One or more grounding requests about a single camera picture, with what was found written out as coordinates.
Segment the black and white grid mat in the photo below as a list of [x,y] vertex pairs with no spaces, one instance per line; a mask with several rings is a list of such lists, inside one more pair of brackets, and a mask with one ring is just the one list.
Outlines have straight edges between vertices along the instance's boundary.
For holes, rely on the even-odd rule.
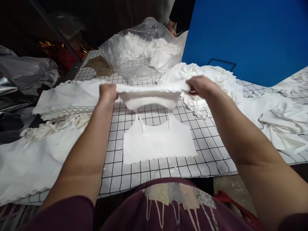
[[[101,55],[99,50],[90,51],[82,67],[89,59]],[[133,66],[144,65],[140,61],[133,61]],[[92,68],[80,68],[75,80],[85,81],[94,79],[96,74]],[[127,85],[123,76],[113,74],[112,76],[102,76],[113,83]],[[156,76],[148,80],[146,84],[138,84],[138,87],[155,85]],[[238,80],[238,84],[244,87],[244,96],[248,97],[253,93],[264,93],[271,89],[246,81]],[[308,90],[303,90],[303,95],[293,99],[300,104],[308,104]],[[135,120],[135,113],[129,110],[120,99],[116,101],[113,117],[110,126],[109,142],[104,171],[101,180],[99,198],[125,192],[144,182],[163,177],[213,177],[220,175],[237,174],[234,162],[230,158],[221,138],[217,132],[215,122],[210,111],[206,120],[198,119],[179,100],[173,115],[191,129],[193,141],[198,153],[195,157],[173,157],[164,159],[154,159],[123,165],[123,133],[126,132]],[[160,105],[147,105],[139,108],[139,113],[146,125],[160,125],[167,120],[168,110]],[[293,156],[281,153],[287,164],[301,164],[308,162],[308,151],[303,151]],[[18,200],[16,203],[40,205],[46,198],[49,190],[30,195]]]

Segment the white camisole top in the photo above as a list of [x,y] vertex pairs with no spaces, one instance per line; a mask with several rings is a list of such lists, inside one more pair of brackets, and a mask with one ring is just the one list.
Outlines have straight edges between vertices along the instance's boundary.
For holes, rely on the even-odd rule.
[[123,164],[165,158],[198,155],[190,129],[179,122],[173,114],[157,126],[145,125],[136,113],[131,128],[124,133]]

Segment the white garment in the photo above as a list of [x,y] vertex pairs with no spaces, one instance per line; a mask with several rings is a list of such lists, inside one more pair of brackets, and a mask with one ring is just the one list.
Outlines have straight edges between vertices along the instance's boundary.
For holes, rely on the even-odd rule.
[[47,113],[53,108],[68,106],[96,106],[99,98],[99,85],[105,80],[66,81],[59,86],[43,91],[33,114]]
[[[202,66],[197,64],[179,63],[173,68],[167,70],[164,75],[159,79],[157,85],[163,86],[165,84],[171,84],[179,81],[188,80],[194,76],[204,75],[217,85],[230,96],[233,101],[238,105],[243,102],[243,87],[236,83],[236,77],[232,72],[226,71],[221,67]],[[206,119],[207,116],[202,114],[199,109],[206,107],[207,103],[200,97],[192,97],[187,94],[183,95],[184,103],[188,109],[194,112],[199,118]]]
[[188,126],[179,122],[172,114],[168,121],[158,126],[144,125],[136,119],[124,133],[123,164],[166,158],[198,155]]
[[285,97],[294,97],[302,94],[302,90],[308,89],[308,67],[291,75],[275,86],[271,87],[274,92],[279,92]]
[[149,60],[149,66],[158,69],[183,52],[183,44],[168,43],[164,38],[146,41],[128,32],[124,39],[120,40],[118,49],[121,63],[145,57]]
[[117,84],[120,98],[130,110],[147,104],[159,104],[174,109],[182,92],[189,92],[190,86],[184,81],[154,87],[136,87]]
[[90,120],[91,114],[78,114],[66,117],[64,121],[52,123],[47,121],[45,124],[40,124],[38,128],[26,128],[20,136],[28,140],[42,140],[47,135],[62,132],[65,133],[72,127],[76,127],[82,133]]
[[99,86],[105,80],[66,81],[59,86],[43,91],[33,114],[40,114],[42,120],[83,113],[92,113],[99,99]]
[[71,127],[42,140],[0,145],[0,206],[51,188],[80,134]]
[[274,147],[293,155],[308,148],[308,142],[299,134],[308,134],[308,106],[301,105],[277,93],[265,93],[245,98],[239,109],[254,124],[263,122],[262,132]]

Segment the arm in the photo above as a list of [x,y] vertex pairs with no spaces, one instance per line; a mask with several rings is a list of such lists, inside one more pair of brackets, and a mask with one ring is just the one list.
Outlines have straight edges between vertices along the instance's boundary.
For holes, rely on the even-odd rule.
[[168,23],[168,30],[176,37],[176,32],[174,30],[174,27],[175,27],[176,23],[175,22],[172,22],[171,20],[169,21]]
[[167,25],[168,30],[176,37],[176,32],[174,30],[174,27],[177,23],[178,17],[179,17],[179,9],[180,9],[180,4],[178,0],[174,1],[170,16],[169,16],[169,23]]
[[65,160],[61,172],[40,210],[75,195],[89,198],[95,206],[108,145],[115,84],[100,85],[100,97],[91,119]]
[[281,158],[267,137],[217,84],[204,76],[187,81],[206,99],[220,137],[247,186],[267,230],[288,215],[308,212],[308,184]]

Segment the maroon shirt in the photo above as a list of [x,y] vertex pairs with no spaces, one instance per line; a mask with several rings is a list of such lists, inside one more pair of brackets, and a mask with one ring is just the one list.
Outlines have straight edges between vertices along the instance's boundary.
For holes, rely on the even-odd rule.
[[[93,230],[94,207],[84,196],[61,200],[40,212],[25,230]],[[307,214],[284,220],[279,230],[308,230]],[[162,178],[135,190],[101,230],[256,230],[188,179]]]

